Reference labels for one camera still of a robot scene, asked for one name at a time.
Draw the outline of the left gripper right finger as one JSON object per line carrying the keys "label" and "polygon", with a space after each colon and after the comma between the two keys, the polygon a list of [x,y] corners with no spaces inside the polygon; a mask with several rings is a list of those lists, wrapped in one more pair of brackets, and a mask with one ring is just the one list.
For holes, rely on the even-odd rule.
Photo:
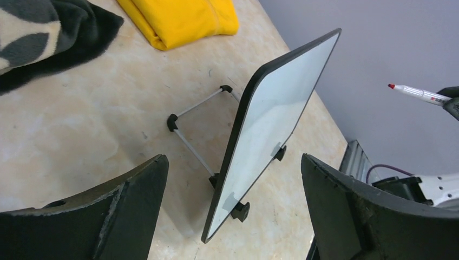
{"label": "left gripper right finger", "polygon": [[301,158],[314,230],[308,259],[458,259],[458,212],[385,192]]}

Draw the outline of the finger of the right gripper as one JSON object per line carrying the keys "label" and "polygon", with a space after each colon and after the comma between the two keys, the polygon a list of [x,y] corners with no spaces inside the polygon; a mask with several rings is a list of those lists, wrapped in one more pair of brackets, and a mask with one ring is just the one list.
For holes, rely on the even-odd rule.
{"label": "finger of the right gripper", "polygon": [[439,90],[437,94],[451,98],[443,105],[443,109],[453,116],[457,121],[458,115],[458,91],[459,86],[447,87]]}

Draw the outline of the black framed whiteboard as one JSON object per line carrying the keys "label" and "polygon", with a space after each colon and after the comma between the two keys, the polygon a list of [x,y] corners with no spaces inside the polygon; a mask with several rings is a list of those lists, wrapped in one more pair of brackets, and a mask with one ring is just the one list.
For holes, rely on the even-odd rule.
{"label": "black framed whiteboard", "polygon": [[214,194],[201,241],[209,242],[228,217],[243,222],[241,200],[274,160],[281,161],[306,105],[339,40],[341,28],[263,64],[241,96],[221,169],[209,172]]}

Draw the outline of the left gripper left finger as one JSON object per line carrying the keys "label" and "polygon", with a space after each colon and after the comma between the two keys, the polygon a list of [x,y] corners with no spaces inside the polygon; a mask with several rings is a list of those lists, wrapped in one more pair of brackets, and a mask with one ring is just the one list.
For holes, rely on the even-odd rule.
{"label": "left gripper left finger", "polygon": [[1,213],[1,259],[147,259],[169,162],[129,172],[41,209]]}

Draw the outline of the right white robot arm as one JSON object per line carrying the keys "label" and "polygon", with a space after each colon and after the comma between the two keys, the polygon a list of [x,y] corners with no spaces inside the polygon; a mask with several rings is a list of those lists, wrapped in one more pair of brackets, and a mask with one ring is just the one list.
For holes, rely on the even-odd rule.
{"label": "right white robot arm", "polygon": [[[443,88],[437,93],[400,84],[390,83],[388,87],[440,106],[458,120],[458,86]],[[379,167],[394,170],[406,177],[390,177],[370,183],[371,172]],[[458,173],[437,176],[415,175],[394,166],[375,164],[368,169],[365,182],[407,200],[447,210],[458,210]]]}

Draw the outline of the red capped white marker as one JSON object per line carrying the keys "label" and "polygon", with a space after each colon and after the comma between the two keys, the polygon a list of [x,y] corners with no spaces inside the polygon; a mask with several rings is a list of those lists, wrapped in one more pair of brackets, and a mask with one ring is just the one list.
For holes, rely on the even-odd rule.
{"label": "red capped white marker", "polygon": [[399,85],[399,84],[388,84],[388,87],[399,91],[402,94],[412,96],[414,98],[417,98],[419,100],[425,101],[427,103],[431,103],[433,105],[437,106],[443,106],[446,102],[451,100],[450,97],[440,95],[437,93],[429,92],[427,90],[422,90],[422,89],[417,89],[405,85]]}

